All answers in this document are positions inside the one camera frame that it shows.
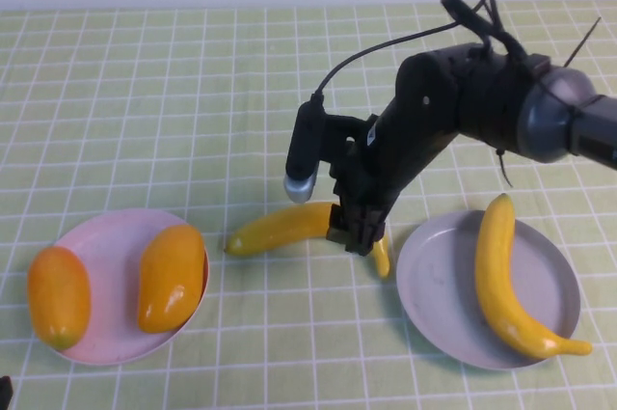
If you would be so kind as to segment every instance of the green checkered tablecloth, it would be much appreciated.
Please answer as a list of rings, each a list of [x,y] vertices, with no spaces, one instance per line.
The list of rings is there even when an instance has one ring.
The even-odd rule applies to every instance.
[[[504,3],[505,25],[557,63],[603,17],[573,66],[617,95],[617,2]],[[407,319],[371,259],[305,241],[235,260],[224,234],[289,205],[296,109],[326,72],[371,44],[444,24],[438,5],[0,14],[0,375],[14,409],[617,408],[617,174],[584,159],[532,164],[458,138],[389,218],[392,256],[427,218],[508,191],[521,220],[579,278],[577,336],[593,355],[516,372],[444,356]],[[460,29],[366,56],[326,91],[365,118],[409,55]],[[331,200],[323,168],[316,200]],[[201,309],[168,347],[121,367],[60,359],[32,335],[25,271],[38,249],[105,210],[167,209],[198,226],[211,259]]]

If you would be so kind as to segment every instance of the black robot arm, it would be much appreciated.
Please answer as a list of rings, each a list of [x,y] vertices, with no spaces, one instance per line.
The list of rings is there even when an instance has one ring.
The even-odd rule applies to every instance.
[[[459,134],[538,162],[570,153],[617,169],[617,100],[597,95],[584,73],[527,55],[495,9],[491,23],[461,0],[442,3],[481,44],[406,59],[379,116],[327,114],[324,84],[298,111],[285,189],[295,203],[308,201],[319,163],[329,163],[339,204],[328,237],[350,253],[371,251],[401,191]],[[495,53],[489,38],[506,54]]]

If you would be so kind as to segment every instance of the mango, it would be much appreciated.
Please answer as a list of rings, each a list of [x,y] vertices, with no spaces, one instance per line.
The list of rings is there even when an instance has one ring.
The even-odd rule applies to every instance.
[[[201,233],[191,225],[166,228],[142,253],[137,319],[146,333],[181,326],[198,307],[206,252]]]
[[[41,342],[57,350],[76,345],[92,313],[91,287],[83,262],[67,248],[41,250],[27,273],[30,319]]]

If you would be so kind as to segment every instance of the yellow banana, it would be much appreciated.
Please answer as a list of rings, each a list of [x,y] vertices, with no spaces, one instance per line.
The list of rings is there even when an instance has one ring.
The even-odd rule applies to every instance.
[[[475,253],[475,287],[489,326],[504,342],[529,357],[589,355],[590,342],[556,335],[531,317],[517,299],[510,275],[515,226],[514,205],[503,193],[486,209]]]
[[[228,240],[225,252],[233,256],[251,256],[310,238],[325,238],[332,203],[293,205],[267,214],[237,230]],[[377,272],[389,275],[388,239],[384,236],[373,246]]]

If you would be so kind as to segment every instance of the plastic plate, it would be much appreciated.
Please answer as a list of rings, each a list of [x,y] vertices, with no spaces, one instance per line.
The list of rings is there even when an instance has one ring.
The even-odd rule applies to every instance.
[[[484,211],[445,214],[418,227],[396,267],[403,307],[419,332],[449,356],[482,369],[517,369],[537,360],[505,344],[488,326],[475,293],[475,244]],[[575,273],[541,233],[517,221],[512,281],[527,312],[570,338],[580,316]]]
[[[137,325],[137,300],[141,254],[159,232],[183,223],[162,210],[112,211],[78,225],[55,242],[84,262],[92,290],[92,315],[84,338],[57,353],[85,365],[118,365],[145,357],[182,330],[186,322],[161,334],[142,332]],[[200,305],[208,280],[205,248],[204,257]]]

